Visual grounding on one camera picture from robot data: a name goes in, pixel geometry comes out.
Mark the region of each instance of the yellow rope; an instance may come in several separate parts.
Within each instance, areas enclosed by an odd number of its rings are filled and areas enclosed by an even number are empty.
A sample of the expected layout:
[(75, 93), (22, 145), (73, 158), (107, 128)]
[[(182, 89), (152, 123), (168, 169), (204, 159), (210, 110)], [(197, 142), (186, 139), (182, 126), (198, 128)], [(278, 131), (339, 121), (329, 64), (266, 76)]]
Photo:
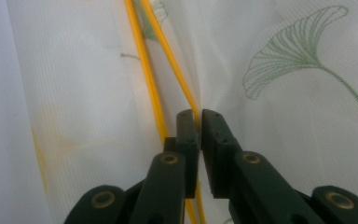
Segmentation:
[[(130, 25), (135, 40), (136, 48), (138, 50), (139, 59), (141, 61), (141, 66), (145, 73), (146, 85), (149, 91), (150, 100), (153, 107), (153, 112), (155, 114), (156, 125), (158, 127), (159, 136), (161, 142), (164, 142), (165, 137), (168, 136), (168, 129), (165, 123), (164, 114), (162, 112), (161, 101), (159, 100), (158, 90), (156, 88), (156, 83), (153, 78), (153, 73), (150, 65), (150, 60), (147, 55), (147, 49), (142, 37), (142, 32), (136, 16), (136, 11), (131, 0), (125, 0), (125, 6), (129, 15)], [(196, 215), (194, 212), (194, 207), (191, 200), (186, 200), (186, 210), (188, 216), (191, 220), (191, 223), (197, 223)]]
[[(158, 20), (153, 12), (153, 8), (150, 6), (150, 3), (148, 0), (141, 0), (142, 7), (145, 11), (146, 17), (149, 19), (149, 22), (153, 28), (153, 31), (156, 34), (156, 37), (158, 39), (159, 44), (161, 45), (162, 49), (164, 50), (165, 56), (168, 59), (168, 62), (171, 65), (171, 68), (176, 76), (176, 79), (179, 82), (180, 87), (182, 88), (183, 93), (185, 94), (185, 97), (190, 104), (191, 109), (194, 113), (194, 118), (196, 121), (196, 126), (199, 128), (200, 126), (200, 113), (199, 109), (197, 107), (196, 101), (194, 100), (193, 96), (191, 95), (191, 92), (186, 85), (186, 81), (182, 75), (182, 72), (180, 70), (180, 67), (175, 60), (175, 57), (173, 56), (173, 53), (171, 51), (170, 45), (168, 44), (167, 39), (165, 38), (164, 33), (162, 32)], [(200, 194), (200, 182), (197, 183), (197, 190), (196, 190), (196, 201), (197, 201), (197, 207), (199, 211), (200, 216), (200, 222), (201, 224), (206, 223), (205, 215), (203, 212), (203, 206), (202, 206), (202, 198)]]

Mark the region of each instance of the brass screw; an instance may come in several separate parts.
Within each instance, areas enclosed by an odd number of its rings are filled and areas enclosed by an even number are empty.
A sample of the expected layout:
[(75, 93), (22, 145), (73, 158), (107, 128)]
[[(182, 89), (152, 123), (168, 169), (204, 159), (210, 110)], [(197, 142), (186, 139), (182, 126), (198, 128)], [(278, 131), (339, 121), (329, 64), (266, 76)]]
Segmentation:
[(326, 193), (326, 199), (328, 202), (330, 202), (331, 204), (342, 208), (342, 209), (352, 209), (354, 207), (354, 203), (353, 201), (348, 198), (347, 196), (334, 192), (334, 191), (330, 191)]
[(258, 164), (260, 162), (260, 158), (253, 153), (246, 153), (242, 156), (242, 159), (251, 164)]
[(161, 161), (166, 164), (174, 164), (179, 161), (179, 158), (177, 156), (171, 154), (171, 155), (165, 155), (165, 156), (161, 157)]
[(102, 191), (94, 195), (91, 199), (91, 205), (95, 208), (105, 208), (112, 204), (116, 195), (110, 191)]

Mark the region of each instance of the white fabric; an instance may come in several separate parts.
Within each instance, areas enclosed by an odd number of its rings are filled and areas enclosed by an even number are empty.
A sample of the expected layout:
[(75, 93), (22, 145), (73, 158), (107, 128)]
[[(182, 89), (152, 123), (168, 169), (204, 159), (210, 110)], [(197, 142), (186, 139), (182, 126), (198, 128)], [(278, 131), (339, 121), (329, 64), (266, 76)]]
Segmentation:
[[(331, 184), (358, 195), (358, 99), (332, 75), (358, 95), (358, 1), (159, 3), (200, 108), (222, 113), (242, 148), (265, 155), (296, 189), (310, 194)], [(299, 34), (309, 36), (312, 24), (323, 28), (315, 42), (323, 66), (304, 68), (311, 56), (298, 65), (288, 51), (271, 51), (269, 41), (297, 50), (290, 51), (297, 59), (311, 52)], [(291, 35), (282, 31), (290, 26)], [(159, 44), (146, 43), (175, 136), (175, 114), (188, 104)], [(122, 0), (0, 1), (0, 192), (7, 192), (0, 223), (63, 223), (87, 190), (127, 189), (145, 177), (161, 143), (136, 57)], [(276, 73), (268, 67), (274, 62)], [(46, 193), (31, 128), (45, 157)], [(227, 200), (212, 199), (202, 162), (200, 169), (207, 220), (223, 223)]]

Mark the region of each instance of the yellow cable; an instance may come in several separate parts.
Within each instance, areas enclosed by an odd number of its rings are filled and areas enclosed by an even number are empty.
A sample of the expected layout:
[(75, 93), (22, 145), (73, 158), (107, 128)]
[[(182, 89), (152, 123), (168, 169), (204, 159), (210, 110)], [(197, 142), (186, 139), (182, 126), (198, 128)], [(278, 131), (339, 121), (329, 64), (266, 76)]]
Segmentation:
[[(152, 69), (150, 66), (150, 61), (148, 59), (146, 46), (142, 37), (142, 32), (140, 29), (138, 18), (136, 16), (136, 11), (133, 2), (131, 0), (125, 0), (125, 6), (129, 15), (130, 25), (134, 36), (136, 48), (138, 50), (139, 59), (141, 61), (141, 65), (145, 73), (146, 85), (152, 102), (153, 112), (155, 114), (155, 120), (156, 120), (156, 125), (158, 127), (159, 136), (161, 142), (163, 143), (165, 137), (168, 136), (168, 129), (162, 112), (161, 102), (158, 97), (158, 90), (156, 88), (156, 83), (153, 79)], [(186, 210), (188, 212), (188, 216), (190, 217), (191, 223), (196, 224), (197, 219), (191, 200), (186, 200)]]
[[(146, 17), (149, 19), (149, 22), (153, 28), (153, 31), (156, 34), (156, 37), (158, 39), (159, 44), (161, 45), (162, 49), (164, 50), (165, 56), (168, 59), (168, 62), (171, 65), (171, 68), (176, 76), (176, 79), (179, 82), (179, 85), (182, 88), (183, 93), (185, 94), (185, 97), (188, 101), (188, 103), (190, 104), (191, 109), (193, 110), (194, 113), (194, 118), (196, 121), (196, 126), (199, 128), (200, 126), (200, 113), (199, 113), (199, 109), (197, 107), (197, 104), (193, 98), (193, 96), (191, 95), (191, 92), (188, 88), (188, 86), (186, 85), (186, 81), (182, 75), (182, 72), (180, 70), (180, 67), (178, 65), (178, 63), (175, 60), (175, 57), (173, 56), (173, 53), (171, 51), (170, 45), (168, 44), (167, 39), (165, 38), (164, 33), (162, 32), (159, 24), (158, 24), (158, 20), (153, 12), (153, 8), (150, 6), (150, 3), (148, 0), (141, 0), (141, 4), (143, 6), (143, 9), (145, 11)], [(198, 181), (197, 183), (197, 190), (196, 190), (196, 202), (197, 202), (197, 207), (198, 207), (198, 211), (199, 211), (199, 216), (200, 216), (200, 222), (201, 224), (205, 224), (206, 223), (206, 219), (205, 219), (205, 215), (203, 212), (203, 206), (202, 206), (202, 198), (201, 198), (201, 193), (200, 193), (200, 182)]]

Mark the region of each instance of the leaf stem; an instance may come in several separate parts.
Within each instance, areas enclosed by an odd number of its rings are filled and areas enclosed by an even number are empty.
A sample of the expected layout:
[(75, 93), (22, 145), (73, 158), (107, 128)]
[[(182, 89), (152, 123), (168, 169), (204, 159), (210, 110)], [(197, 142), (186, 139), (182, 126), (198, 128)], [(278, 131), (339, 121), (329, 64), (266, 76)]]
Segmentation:
[(330, 74), (331, 76), (335, 77), (345, 88), (351, 93), (351, 95), (356, 99), (358, 102), (358, 93), (354, 90), (354, 88), (345, 81), (342, 77), (340, 77), (337, 73), (333, 72), (332, 70), (328, 69), (327, 67), (320, 65), (320, 69), (324, 70), (326, 73)]

